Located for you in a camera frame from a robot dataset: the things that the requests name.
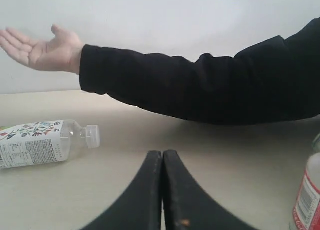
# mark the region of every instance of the white wall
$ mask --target white wall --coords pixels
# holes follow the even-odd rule
[[[1,0],[0,28],[52,37],[57,22],[91,44],[141,52],[215,56],[281,34],[320,16],[319,0]],[[68,73],[30,70],[0,51],[0,93],[79,88]]]

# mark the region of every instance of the floral label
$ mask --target floral label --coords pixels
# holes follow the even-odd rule
[[[61,149],[64,121],[0,127],[0,168],[66,160]]]

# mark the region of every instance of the wrist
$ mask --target wrist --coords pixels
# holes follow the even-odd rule
[[[74,48],[72,51],[69,71],[72,73],[76,73],[77,75],[80,74],[80,61],[83,47],[84,45],[81,45]]]

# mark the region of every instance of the bottle label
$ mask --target bottle label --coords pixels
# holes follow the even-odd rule
[[[293,208],[293,220],[299,230],[320,230],[320,190],[305,171]]]
[[[0,168],[66,160],[61,149],[62,121],[0,127]]]

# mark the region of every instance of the black sweater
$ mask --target black sweater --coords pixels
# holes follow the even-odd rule
[[[320,18],[235,57],[181,56],[85,45],[80,85],[140,108],[192,121],[243,125],[320,114]]]

